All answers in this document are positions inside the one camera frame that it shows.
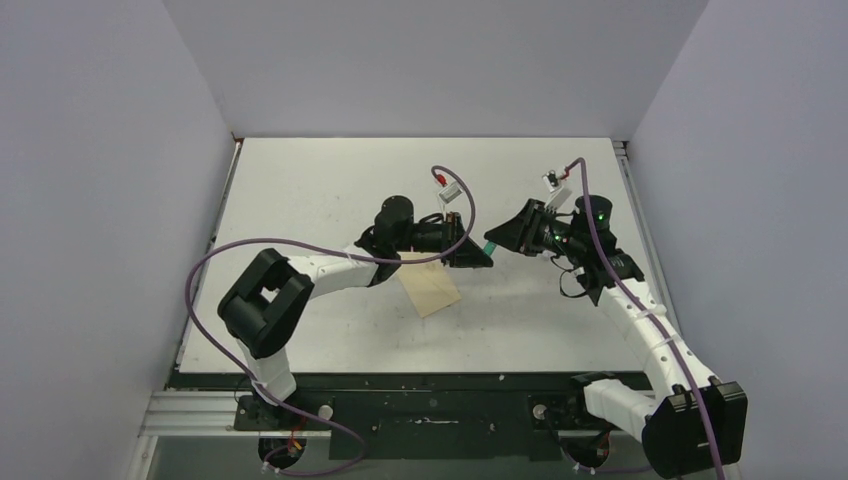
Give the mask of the green white glue stick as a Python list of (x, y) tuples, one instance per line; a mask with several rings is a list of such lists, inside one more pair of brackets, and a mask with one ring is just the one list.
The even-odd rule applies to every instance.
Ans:
[(484, 253), (491, 257), (496, 250), (497, 245), (494, 242), (489, 241), (483, 248)]

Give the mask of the cream paper envelope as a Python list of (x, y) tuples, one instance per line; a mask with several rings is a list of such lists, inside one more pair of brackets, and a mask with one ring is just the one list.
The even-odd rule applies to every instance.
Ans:
[(420, 318), (426, 318), (461, 300), (456, 284), (440, 260), (404, 264), (395, 276)]

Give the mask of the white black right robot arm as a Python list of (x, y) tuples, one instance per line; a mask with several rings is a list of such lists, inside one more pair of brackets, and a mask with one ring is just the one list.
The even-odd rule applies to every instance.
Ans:
[(528, 257), (565, 257), (578, 283), (604, 311), (639, 361), (653, 390), (646, 396), (610, 373), (575, 378), (581, 391), (565, 402), (569, 421), (590, 428), (601, 419), (643, 447), (662, 478), (721, 471), (742, 454), (748, 398), (736, 382), (723, 382), (704, 365), (666, 316), (635, 260), (617, 246), (612, 202), (599, 195), (576, 200), (568, 221), (530, 199), (485, 239)]

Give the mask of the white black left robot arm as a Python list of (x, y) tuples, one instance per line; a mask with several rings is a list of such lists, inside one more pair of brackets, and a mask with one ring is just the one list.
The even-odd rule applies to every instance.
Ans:
[(309, 300), (348, 288), (380, 285), (400, 267), (402, 254), (435, 256), (450, 268), (491, 268), (493, 259), (466, 238), (457, 212), (415, 220), (412, 202), (400, 195), (383, 201), (368, 227), (341, 256), (285, 257), (260, 251), (220, 301), (217, 313), (246, 356), (264, 392), (254, 391), (250, 412), (271, 429), (295, 425), (298, 403), (286, 344)]

